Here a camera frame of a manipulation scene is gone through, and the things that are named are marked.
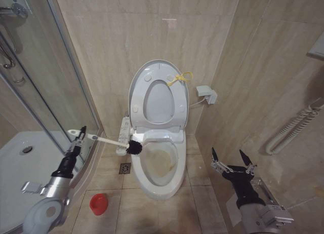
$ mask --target white toilet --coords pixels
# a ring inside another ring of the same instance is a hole
[[[156,200],[172,197],[184,178],[188,89],[181,81],[167,85],[178,74],[168,61],[147,62],[129,91],[132,139],[143,145],[139,155],[132,155],[132,167],[141,188]]]

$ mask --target red cup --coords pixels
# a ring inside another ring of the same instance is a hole
[[[89,205],[95,215],[102,215],[108,208],[108,199],[103,193],[98,193],[92,197]]]

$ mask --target tile floor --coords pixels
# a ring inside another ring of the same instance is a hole
[[[103,150],[88,190],[71,208],[64,225],[51,234],[227,233],[194,135],[187,135],[187,169],[182,186],[164,201],[147,197],[133,171],[118,174],[120,163],[131,162],[129,156],[117,157],[115,146],[109,144]],[[109,201],[101,216],[95,216],[89,208],[91,197],[97,193],[106,194]]]

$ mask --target stain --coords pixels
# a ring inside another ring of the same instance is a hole
[[[324,199],[324,188],[323,187],[317,186],[317,187],[314,187],[314,190],[315,190],[315,194],[317,197]]]

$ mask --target yellow zip tie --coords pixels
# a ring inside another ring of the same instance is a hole
[[[190,75],[190,79],[189,80],[184,77],[185,74],[189,74]],[[177,74],[176,77],[171,82],[167,83],[167,85],[168,86],[171,86],[171,85],[173,85],[173,83],[175,81],[189,82],[191,80],[192,80],[192,72],[185,72],[185,73],[182,73],[181,75],[178,75]]]

